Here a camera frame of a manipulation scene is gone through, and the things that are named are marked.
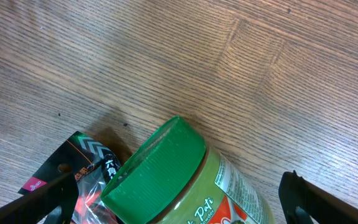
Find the pink label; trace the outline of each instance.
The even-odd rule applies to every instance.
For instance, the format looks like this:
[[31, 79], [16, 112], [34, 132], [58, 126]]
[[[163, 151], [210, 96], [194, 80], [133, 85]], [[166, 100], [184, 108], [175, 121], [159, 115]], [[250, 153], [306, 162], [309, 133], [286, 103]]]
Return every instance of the pink label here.
[[24, 184], [23, 189], [33, 191], [41, 186], [44, 186], [45, 184], [47, 184], [45, 181], [31, 177], [29, 181]]

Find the packaging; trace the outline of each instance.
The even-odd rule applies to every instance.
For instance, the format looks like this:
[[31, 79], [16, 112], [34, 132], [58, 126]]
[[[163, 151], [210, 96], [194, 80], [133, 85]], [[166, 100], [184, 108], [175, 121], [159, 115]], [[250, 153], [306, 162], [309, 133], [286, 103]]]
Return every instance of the packaging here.
[[[73, 221], [77, 224], [121, 224], [99, 197], [120, 167], [118, 158], [107, 147], [77, 131], [42, 164], [19, 193], [30, 193], [70, 169], [75, 174], [79, 191]], [[44, 223], [50, 223], [48, 217]]]

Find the green jar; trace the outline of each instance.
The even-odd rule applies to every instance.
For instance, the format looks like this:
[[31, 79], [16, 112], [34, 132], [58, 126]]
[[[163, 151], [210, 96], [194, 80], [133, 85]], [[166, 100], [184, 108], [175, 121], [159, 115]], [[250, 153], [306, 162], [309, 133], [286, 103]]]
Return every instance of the green jar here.
[[265, 199], [179, 116], [135, 152], [101, 199], [126, 224], [274, 223]]

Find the green lid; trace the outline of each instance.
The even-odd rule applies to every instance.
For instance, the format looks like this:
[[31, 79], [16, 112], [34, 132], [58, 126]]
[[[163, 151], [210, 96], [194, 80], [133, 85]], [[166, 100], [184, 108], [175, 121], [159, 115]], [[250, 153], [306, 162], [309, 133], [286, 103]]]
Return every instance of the green lid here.
[[205, 152], [203, 137], [175, 116], [118, 170], [101, 200], [124, 223], [147, 223], [184, 188]]

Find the wooden floor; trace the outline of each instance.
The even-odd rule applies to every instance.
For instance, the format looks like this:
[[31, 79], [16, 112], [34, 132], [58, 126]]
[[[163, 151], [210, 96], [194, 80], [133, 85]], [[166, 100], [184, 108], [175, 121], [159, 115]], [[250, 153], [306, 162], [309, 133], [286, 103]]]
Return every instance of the wooden floor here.
[[358, 208], [358, 0], [0, 1], [0, 206], [76, 130], [124, 160], [175, 114], [277, 223], [287, 170]]

